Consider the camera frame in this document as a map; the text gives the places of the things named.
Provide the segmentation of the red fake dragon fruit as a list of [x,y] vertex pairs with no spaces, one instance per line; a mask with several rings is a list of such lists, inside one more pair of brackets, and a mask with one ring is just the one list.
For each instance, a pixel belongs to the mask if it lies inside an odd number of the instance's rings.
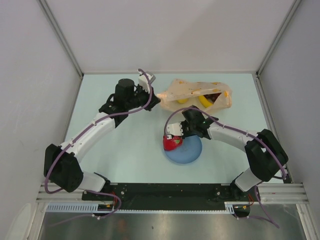
[[176,135],[164,135],[163,136],[163,149],[165,151],[173,151],[183,144],[183,138]]

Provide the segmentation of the translucent orange plastic bag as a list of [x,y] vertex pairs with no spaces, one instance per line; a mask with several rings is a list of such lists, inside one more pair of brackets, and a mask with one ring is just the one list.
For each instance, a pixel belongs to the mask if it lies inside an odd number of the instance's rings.
[[[158,93],[157,97],[160,99],[161,107],[171,112],[196,106],[206,113],[214,113],[232,106],[232,93],[231,88],[222,82],[190,82],[176,78],[167,90]],[[212,95],[214,104],[205,108],[198,99],[203,95]],[[188,102],[179,104],[178,99],[188,99]]]

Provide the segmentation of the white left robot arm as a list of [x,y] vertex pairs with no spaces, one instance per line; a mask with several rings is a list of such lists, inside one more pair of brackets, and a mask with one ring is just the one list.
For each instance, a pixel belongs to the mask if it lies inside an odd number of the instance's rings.
[[54,194],[48,186],[52,182],[59,187],[58,191],[93,191],[100,200],[110,196],[107,179],[101,174],[83,171],[80,162],[102,137],[115,130],[130,114],[151,111],[160,103],[152,87],[154,80],[154,75],[145,72],[140,73],[138,84],[128,78],[120,79],[114,93],[82,131],[60,145],[50,144],[46,148],[43,171],[46,193]]

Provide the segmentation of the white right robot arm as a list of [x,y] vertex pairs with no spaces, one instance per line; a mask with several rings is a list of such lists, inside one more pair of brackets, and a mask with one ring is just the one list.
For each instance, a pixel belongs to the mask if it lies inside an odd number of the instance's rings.
[[258,132],[241,130],[219,122],[195,106],[182,111],[184,121],[181,124],[182,136],[198,136],[215,140],[235,147],[246,154],[249,167],[230,184],[230,194],[242,201],[249,190],[261,182],[268,182],[277,172],[285,179],[284,165],[289,157],[272,131],[263,129]]

